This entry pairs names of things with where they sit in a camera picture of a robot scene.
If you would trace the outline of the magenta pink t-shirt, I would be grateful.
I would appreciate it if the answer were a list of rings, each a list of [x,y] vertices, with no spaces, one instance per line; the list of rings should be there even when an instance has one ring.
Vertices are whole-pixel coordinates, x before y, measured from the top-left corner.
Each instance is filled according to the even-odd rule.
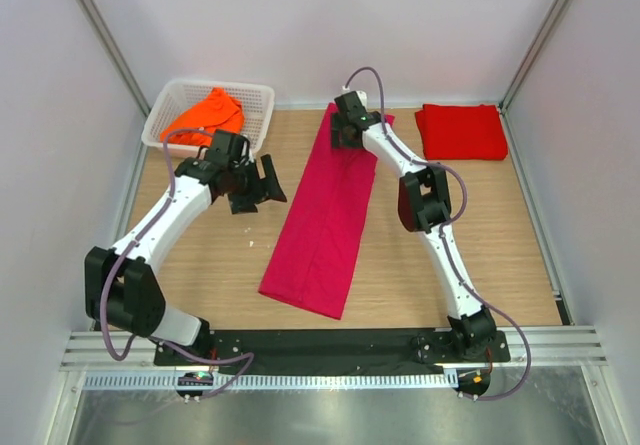
[[[362,149],[331,146],[336,111],[331,103],[324,112],[259,293],[339,320],[356,268],[377,158]]]

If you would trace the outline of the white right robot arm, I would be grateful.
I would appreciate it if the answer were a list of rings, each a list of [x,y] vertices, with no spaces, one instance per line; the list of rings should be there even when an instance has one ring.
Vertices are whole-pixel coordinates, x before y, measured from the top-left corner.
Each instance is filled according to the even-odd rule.
[[[390,167],[398,179],[399,220],[427,250],[445,292],[451,350],[461,360],[476,359],[496,339],[497,326],[456,245],[449,173],[443,165],[420,158],[404,144],[379,112],[366,108],[361,93],[346,89],[335,104],[331,146],[362,149]]]

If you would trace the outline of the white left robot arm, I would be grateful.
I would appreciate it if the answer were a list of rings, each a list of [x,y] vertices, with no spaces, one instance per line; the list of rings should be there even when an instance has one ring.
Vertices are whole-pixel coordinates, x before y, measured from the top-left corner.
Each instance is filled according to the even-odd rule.
[[[239,133],[217,130],[209,138],[195,155],[167,166],[166,191],[127,235],[108,248],[92,248],[85,257],[86,313],[99,323],[116,361],[129,352],[115,349],[111,328],[154,340],[191,365],[214,364],[209,323],[169,305],[157,274],[182,234],[218,198],[228,198],[233,214],[287,200],[270,155],[255,158]]]

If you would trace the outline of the white plastic basket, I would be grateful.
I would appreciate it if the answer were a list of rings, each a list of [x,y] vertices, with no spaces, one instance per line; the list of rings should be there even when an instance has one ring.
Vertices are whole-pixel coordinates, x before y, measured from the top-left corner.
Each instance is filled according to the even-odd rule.
[[[175,119],[203,101],[214,88],[223,89],[242,105],[244,124],[241,134],[250,143],[256,156],[267,135],[275,106],[275,91],[266,85],[224,82],[194,78],[169,81],[161,90],[146,119],[141,134],[142,143],[162,150],[160,135]]]

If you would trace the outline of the orange t-shirt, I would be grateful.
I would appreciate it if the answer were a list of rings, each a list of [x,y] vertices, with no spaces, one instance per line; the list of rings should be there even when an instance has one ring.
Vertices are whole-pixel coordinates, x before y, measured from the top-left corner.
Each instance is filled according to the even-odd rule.
[[[159,138],[185,146],[209,146],[216,130],[239,134],[245,117],[240,101],[224,89],[215,87],[208,96],[182,113]]]

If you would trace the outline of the folded red t-shirt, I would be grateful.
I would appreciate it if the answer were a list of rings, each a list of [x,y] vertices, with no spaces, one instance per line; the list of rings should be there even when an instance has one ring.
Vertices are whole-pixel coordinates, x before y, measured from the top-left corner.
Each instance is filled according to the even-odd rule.
[[[508,155],[495,105],[424,104],[415,120],[427,160],[502,161]]]

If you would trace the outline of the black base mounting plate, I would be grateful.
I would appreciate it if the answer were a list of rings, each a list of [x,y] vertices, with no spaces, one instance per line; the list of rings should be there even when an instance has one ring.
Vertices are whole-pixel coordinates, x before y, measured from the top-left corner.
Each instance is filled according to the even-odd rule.
[[[405,376],[435,374],[444,364],[510,360],[505,334],[471,352],[448,329],[218,330],[205,356],[254,354],[249,375]]]

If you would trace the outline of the left aluminium corner post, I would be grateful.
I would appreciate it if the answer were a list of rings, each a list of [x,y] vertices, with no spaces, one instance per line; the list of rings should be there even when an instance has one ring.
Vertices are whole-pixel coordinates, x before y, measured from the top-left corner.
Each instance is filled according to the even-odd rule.
[[[76,2],[135,104],[144,116],[148,116],[152,106],[146,99],[95,0],[76,0]]]

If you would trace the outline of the aluminium corner post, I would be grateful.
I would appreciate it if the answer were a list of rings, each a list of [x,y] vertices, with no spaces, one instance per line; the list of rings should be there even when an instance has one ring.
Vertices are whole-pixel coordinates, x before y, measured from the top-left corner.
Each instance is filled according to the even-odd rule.
[[[521,60],[516,73],[511,80],[503,98],[499,102],[499,110],[505,114],[514,102],[521,87],[524,85],[536,61],[551,40],[555,30],[559,26],[564,14],[573,0],[553,0],[547,10],[533,40]]]
[[[144,116],[148,116],[152,106],[146,99],[95,0],[76,0],[76,2],[135,104]]]

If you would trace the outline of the right aluminium corner post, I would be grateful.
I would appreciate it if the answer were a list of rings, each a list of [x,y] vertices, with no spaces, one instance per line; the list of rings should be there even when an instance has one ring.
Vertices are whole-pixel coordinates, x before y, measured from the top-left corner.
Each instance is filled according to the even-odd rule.
[[[521,60],[516,73],[511,80],[503,98],[499,102],[499,110],[505,114],[514,102],[521,87],[524,85],[536,61],[551,40],[555,30],[559,26],[564,14],[573,0],[553,0],[547,10],[533,40]]]

